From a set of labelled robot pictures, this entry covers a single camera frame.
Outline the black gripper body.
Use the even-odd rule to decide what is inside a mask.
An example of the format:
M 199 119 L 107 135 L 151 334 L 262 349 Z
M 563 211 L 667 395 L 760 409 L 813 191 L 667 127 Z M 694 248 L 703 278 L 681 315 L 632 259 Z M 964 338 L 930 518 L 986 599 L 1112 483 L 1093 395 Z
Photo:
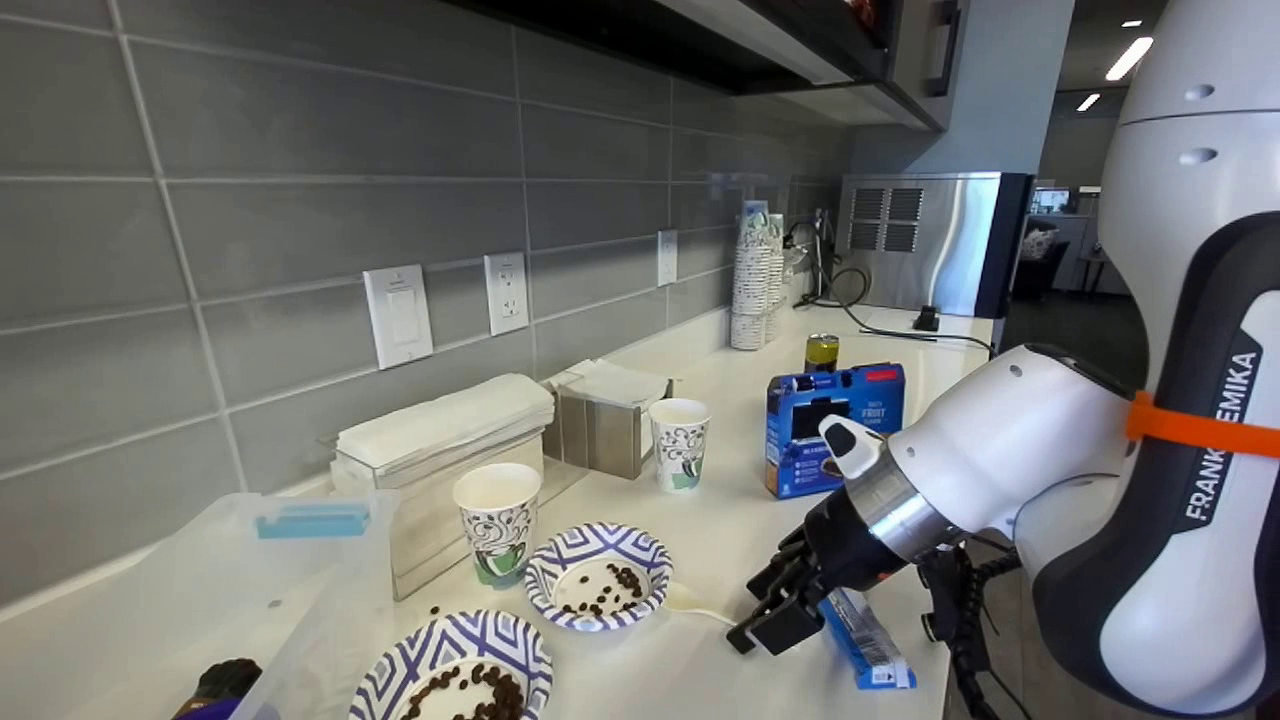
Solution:
M 765 604 L 797 599 L 818 604 L 834 587 L 870 587 L 884 575 L 899 571 L 902 559 L 870 538 L 863 518 L 845 491 L 833 491 L 805 518 L 807 558 L 797 564 Z

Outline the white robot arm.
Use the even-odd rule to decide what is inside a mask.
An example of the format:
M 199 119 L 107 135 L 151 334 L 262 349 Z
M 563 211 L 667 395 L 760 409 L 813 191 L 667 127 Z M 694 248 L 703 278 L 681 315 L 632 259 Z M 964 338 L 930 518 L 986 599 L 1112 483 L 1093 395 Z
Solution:
M 999 532 L 1052 659 L 1165 717 L 1280 692 L 1280 0 L 1168 0 L 1105 160 L 1147 378 L 1014 344 L 884 435 L 747 581 L 771 657 L 818 604 Z

